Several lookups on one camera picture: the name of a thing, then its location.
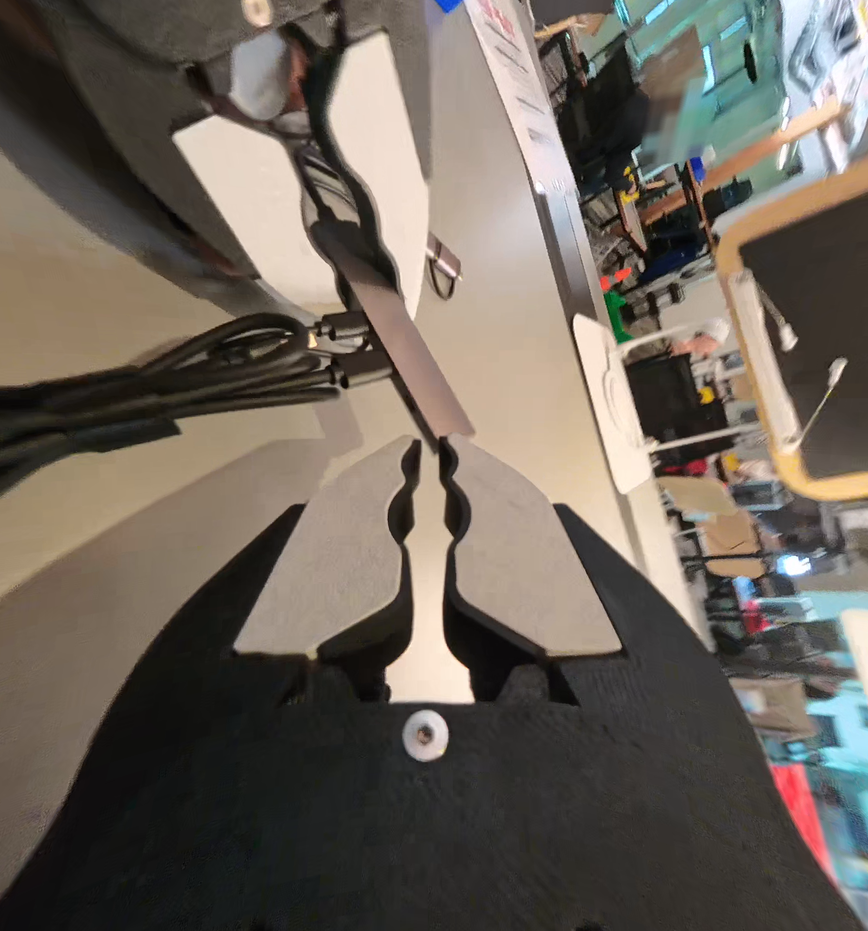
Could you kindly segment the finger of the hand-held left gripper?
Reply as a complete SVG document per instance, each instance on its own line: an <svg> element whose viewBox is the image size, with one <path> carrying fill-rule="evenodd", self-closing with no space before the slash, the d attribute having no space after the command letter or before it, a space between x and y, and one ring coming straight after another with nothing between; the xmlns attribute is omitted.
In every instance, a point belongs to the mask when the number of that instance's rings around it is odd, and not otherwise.
<svg viewBox="0 0 868 931"><path fill-rule="evenodd" d="M314 140L304 95L309 56L281 32L261 32L189 72L206 114L172 142L245 257L282 305L346 307L315 243L323 219L350 221L355 201Z"/></svg>
<svg viewBox="0 0 868 931"><path fill-rule="evenodd" d="M358 192L368 196L371 238L392 262L397 289L414 320L427 265L429 185L386 32L344 49L326 116L336 153Z"/></svg>

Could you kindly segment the printed instruction sheet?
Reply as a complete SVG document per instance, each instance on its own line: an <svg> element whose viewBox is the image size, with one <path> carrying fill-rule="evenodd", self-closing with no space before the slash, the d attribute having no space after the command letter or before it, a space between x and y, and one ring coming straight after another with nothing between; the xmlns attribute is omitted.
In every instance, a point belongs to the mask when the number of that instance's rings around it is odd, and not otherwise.
<svg viewBox="0 0 868 931"><path fill-rule="evenodd" d="M575 179L536 57L529 3L465 1L463 5L534 191L574 192Z"/></svg>

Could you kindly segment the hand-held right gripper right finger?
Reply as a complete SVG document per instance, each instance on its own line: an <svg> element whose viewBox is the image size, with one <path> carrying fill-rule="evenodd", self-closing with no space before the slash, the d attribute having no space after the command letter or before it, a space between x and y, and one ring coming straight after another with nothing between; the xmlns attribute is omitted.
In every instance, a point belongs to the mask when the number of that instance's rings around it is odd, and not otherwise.
<svg viewBox="0 0 868 931"><path fill-rule="evenodd" d="M563 522L528 479L461 435L440 441L451 533L443 634L476 702L493 702L513 669L549 681L571 659L623 644Z"/></svg>

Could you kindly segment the grey usb hub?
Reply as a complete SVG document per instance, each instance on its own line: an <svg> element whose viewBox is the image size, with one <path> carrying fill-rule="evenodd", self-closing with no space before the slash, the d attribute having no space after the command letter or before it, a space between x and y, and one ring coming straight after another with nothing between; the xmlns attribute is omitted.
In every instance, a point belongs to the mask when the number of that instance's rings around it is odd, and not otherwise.
<svg viewBox="0 0 868 931"><path fill-rule="evenodd" d="M335 272L345 306L367 318L392 366L392 379L429 442L452 434L473 437L474 426L406 308L386 250L351 221L319 219L312 233Z"/></svg>

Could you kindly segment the small grey adapter with loop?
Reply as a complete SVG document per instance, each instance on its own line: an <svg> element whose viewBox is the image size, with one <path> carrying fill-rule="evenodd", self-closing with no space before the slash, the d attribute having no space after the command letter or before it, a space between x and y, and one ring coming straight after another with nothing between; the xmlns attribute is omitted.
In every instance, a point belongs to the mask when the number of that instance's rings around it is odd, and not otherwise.
<svg viewBox="0 0 868 931"><path fill-rule="evenodd" d="M440 300L449 302L463 280L459 258L433 233L428 233L426 247L428 283Z"/></svg>

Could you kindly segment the black table with wooden rim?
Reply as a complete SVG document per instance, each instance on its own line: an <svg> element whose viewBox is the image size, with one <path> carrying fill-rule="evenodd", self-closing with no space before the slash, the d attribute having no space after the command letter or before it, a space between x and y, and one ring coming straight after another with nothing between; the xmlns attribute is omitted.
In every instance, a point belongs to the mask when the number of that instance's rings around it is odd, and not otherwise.
<svg viewBox="0 0 868 931"><path fill-rule="evenodd" d="M777 476L868 499L868 157L734 221L716 273Z"/></svg>

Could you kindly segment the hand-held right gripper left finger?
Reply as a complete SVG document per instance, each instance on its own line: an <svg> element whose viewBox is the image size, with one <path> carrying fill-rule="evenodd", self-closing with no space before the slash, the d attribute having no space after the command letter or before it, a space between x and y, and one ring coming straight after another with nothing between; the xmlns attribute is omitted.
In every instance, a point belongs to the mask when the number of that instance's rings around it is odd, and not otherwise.
<svg viewBox="0 0 868 931"><path fill-rule="evenodd" d="M401 436L350 466L306 503L234 651L335 667L362 700L387 697L386 670L413 634L405 540L421 441Z"/></svg>

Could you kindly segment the white tray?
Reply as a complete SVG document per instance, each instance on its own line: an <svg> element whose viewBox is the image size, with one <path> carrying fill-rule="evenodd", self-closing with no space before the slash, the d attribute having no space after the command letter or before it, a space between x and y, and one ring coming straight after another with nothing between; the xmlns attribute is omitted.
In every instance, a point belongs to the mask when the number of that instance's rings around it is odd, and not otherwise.
<svg viewBox="0 0 868 931"><path fill-rule="evenodd" d="M653 470L622 355L612 333L595 320L577 314L571 331L614 486L629 495Z"/></svg>

